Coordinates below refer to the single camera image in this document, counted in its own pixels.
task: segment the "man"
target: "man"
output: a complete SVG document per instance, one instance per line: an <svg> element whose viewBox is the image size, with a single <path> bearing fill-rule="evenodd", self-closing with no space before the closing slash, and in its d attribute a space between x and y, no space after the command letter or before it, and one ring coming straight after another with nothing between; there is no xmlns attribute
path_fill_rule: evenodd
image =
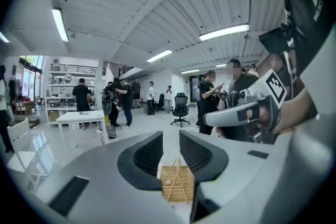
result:
<svg viewBox="0 0 336 224"><path fill-rule="evenodd" d="M297 76L315 57L334 24L331 3L330 0L285 0L286 24L294 29L292 38L297 57ZM274 133L301 123L311 106L312 99L306 88L292 100L285 101ZM268 120L268 111L263 107L260 108L259 119Z"/></svg>
<svg viewBox="0 0 336 224"><path fill-rule="evenodd" d="M101 92L101 94L103 95L103 98L105 100L111 101L111 112L109 114L109 120L110 120L111 126L118 127L120 126L119 124L117 124L119 110L117 109L116 104L114 103L116 96L114 96L113 88L114 88L113 82L110 81L107 84L107 86L104 88L104 90Z"/></svg>
<svg viewBox="0 0 336 224"><path fill-rule="evenodd" d="M249 73L259 78L259 74L257 72L257 66L254 63L250 66Z"/></svg>
<svg viewBox="0 0 336 224"><path fill-rule="evenodd" d="M124 126L123 129L129 130L132 129L131 124L133 124L133 118L132 118L133 90L132 87L124 79L120 81L120 84L123 87L123 90L116 89L116 91L124 95L122 103L124 107L125 117L127 120L126 126Z"/></svg>
<svg viewBox="0 0 336 224"><path fill-rule="evenodd" d="M200 121L202 120L201 117L201 93L199 91L200 89L197 88L196 89L196 105L197 105L197 122L196 122L196 126L199 127L200 126Z"/></svg>
<svg viewBox="0 0 336 224"><path fill-rule="evenodd" d="M140 83L139 83L139 79L136 78L135 79L135 82L132 84L132 88L133 88L133 109L135 108L135 105L137 107L137 109L140 108L139 106L139 100L140 100L140 89L141 89L141 86L140 86Z"/></svg>
<svg viewBox="0 0 336 224"><path fill-rule="evenodd" d="M283 86L285 86L285 89L287 91L285 101L289 100L291 97L292 82L290 79L290 74L288 72L285 56L283 54L280 55L272 54L271 68L278 75Z"/></svg>
<svg viewBox="0 0 336 224"><path fill-rule="evenodd" d="M85 79L81 78L79 79L79 84L74 87L72 91L72 95L76 97L76 105L77 105L77 111L83 112L83 111L90 111L90 92L89 88L85 86ZM86 129L85 123L82 123L83 130Z"/></svg>
<svg viewBox="0 0 336 224"><path fill-rule="evenodd" d="M155 97L155 90L154 90L153 86L154 86L154 82L150 81L149 82L148 94L147 94L147 107L148 107L147 115L154 115L153 100L154 100L154 97Z"/></svg>

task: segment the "floor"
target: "floor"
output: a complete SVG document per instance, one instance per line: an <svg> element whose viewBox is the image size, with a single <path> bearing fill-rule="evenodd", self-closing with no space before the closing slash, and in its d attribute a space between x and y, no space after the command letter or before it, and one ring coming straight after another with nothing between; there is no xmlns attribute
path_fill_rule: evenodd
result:
<svg viewBox="0 0 336 224"><path fill-rule="evenodd" d="M164 154L160 165L173 165L177 157L180 158L182 165L185 165L184 159L180 154L179 146L179 130L181 129L181 126L179 123L171 125L171 122L174 121L176 117L172 114L164 114L163 111L156 112L155 115L149 116L146 115L144 108L134 109L132 110L132 114L134 121L132 129L123 130L122 127L126 124L126 118L123 111L119 112L117 122L120 126L116 128L117 137L111 140L112 143L142 133L163 131ZM31 129L30 133L32 142L27 146L27 150L37 150L37 155L47 168L49 174L57 173L62 167L71 162L81 153L102 145L100 135L96 132L98 129L96 126L93 129L87 128L86 130L79 129L75 131L78 148L74 148L69 127L65 126L65 136L71 148L71 153L69 153L59 136L58 127L56 125L52 125L52 127L49 128L46 124L46 115L43 106L37 106L36 113L34 114L34 118L36 117L40 119L41 124ZM191 124L188 125L187 123L183 123L183 129L198 132L198 128L195 125L196 118L196 107L191 106L189 115L186 116L186 119L190 121ZM7 163L12 157L11 153L4 153L4 145L2 144L2 141L0 153L5 163ZM33 168L32 173L39 172L42 173L43 171L41 170L41 166L37 165ZM28 188L28 180L23 174L16 172L10 173L16 181ZM191 205L174 204L174 211L187 223L191 211Z"/></svg>

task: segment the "fluorescent light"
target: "fluorescent light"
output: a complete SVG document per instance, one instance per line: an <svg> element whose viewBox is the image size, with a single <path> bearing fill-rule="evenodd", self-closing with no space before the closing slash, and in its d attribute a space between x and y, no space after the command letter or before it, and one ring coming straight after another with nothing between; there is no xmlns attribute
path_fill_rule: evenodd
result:
<svg viewBox="0 0 336 224"><path fill-rule="evenodd" d="M65 31L61 10L57 8L53 8L52 11L53 11L54 20L57 26L57 30L61 36L61 39L63 41L68 42L69 39Z"/></svg>
<svg viewBox="0 0 336 224"><path fill-rule="evenodd" d="M189 70L189 71L181 72L181 74L193 73L193 72L198 72L198 71L199 71L199 69Z"/></svg>
<svg viewBox="0 0 336 224"><path fill-rule="evenodd" d="M4 43L9 43L9 40L0 32L0 38Z"/></svg>
<svg viewBox="0 0 336 224"><path fill-rule="evenodd" d="M171 53L172 53L171 50L166 50L166 51L164 51L164 52L162 52L162 53L160 53L160 54L152 57L151 59L148 59L147 62L154 62L155 60L158 60L158 59L160 59L160 58L162 58L162 57L164 57L164 56L166 56L168 54L171 54Z"/></svg>
<svg viewBox="0 0 336 224"><path fill-rule="evenodd" d="M250 29L249 24L236 25L236 26L231 26L231 27L223 28L220 30L216 30L216 31L212 31L212 32L200 35L199 38L201 41L206 41L208 39L212 39L215 37L248 31L249 29Z"/></svg>

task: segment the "woven basket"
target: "woven basket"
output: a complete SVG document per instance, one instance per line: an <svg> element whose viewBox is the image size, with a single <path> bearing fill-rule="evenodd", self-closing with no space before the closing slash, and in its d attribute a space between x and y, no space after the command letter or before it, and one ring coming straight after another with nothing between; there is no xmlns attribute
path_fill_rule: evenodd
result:
<svg viewBox="0 0 336 224"><path fill-rule="evenodd" d="M194 175L188 166L182 166L177 158L173 166L162 166L163 197L171 202L189 202L194 198Z"/></svg>

